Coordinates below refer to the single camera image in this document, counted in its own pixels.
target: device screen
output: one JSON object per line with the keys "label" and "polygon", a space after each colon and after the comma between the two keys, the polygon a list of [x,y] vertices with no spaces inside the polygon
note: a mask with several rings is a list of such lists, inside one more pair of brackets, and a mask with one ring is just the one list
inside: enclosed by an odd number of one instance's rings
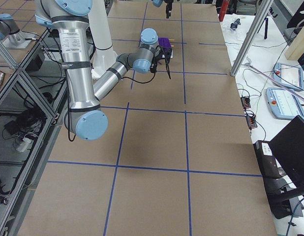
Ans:
{"label": "device screen", "polygon": [[297,67],[291,67],[290,65],[281,64],[281,78],[287,82],[293,84],[294,86],[300,86],[300,76],[299,69]]}
{"label": "device screen", "polygon": [[291,93],[278,89],[274,90],[274,96],[282,115],[293,117],[300,115],[299,108]]}

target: red fire extinguisher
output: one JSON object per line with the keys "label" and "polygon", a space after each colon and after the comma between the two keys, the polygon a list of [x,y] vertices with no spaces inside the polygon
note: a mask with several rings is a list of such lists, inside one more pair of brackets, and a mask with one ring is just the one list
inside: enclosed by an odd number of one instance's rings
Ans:
{"label": "red fire extinguisher", "polygon": [[222,22],[223,19],[224,19],[224,16],[225,16],[227,7],[229,5],[229,2],[230,2],[229,0],[223,0],[222,7],[221,7],[221,10],[220,10],[220,14],[219,14],[220,22]]}

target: monitor stand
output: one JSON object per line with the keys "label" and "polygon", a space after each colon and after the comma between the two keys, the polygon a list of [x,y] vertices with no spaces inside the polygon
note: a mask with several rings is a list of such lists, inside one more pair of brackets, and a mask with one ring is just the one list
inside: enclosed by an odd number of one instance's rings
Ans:
{"label": "monitor stand", "polygon": [[[282,193],[282,190],[280,190],[279,188],[284,189],[284,191],[293,190],[293,188],[290,188],[287,182],[283,178],[279,178],[279,179],[264,178],[264,185],[268,196],[273,194],[280,195]],[[269,205],[271,212],[274,214],[274,216],[277,219],[281,219],[285,216],[292,215],[292,212],[298,202],[299,202],[299,198],[294,197],[279,203],[269,202]],[[302,205],[296,209],[294,216],[303,217]]]}

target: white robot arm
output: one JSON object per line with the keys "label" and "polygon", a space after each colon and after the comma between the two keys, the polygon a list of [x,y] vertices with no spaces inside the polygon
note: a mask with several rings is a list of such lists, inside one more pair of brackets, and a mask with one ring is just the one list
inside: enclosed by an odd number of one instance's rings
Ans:
{"label": "white robot arm", "polygon": [[59,31],[63,68],[66,70],[70,108],[64,118],[69,131],[81,139],[95,140],[107,129],[108,120],[100,110],[105,97],[133,68],[147,73],[152,60],[161,53],[158,36],[153,29],[141,32],[141,46],[136,53],[122,54],[101,78],[92,84],[86,29],[92,0],[35,0],[36,21]]}

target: white plug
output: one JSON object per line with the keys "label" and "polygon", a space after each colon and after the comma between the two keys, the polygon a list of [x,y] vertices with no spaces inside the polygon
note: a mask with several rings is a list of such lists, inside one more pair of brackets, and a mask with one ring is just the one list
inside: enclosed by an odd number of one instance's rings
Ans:
{"label": "white plug", "polygon": [[31,139],[24,137],[23,141],[15,148],[15,150],[17,150],[18,152],[24,152],[31,142]]}

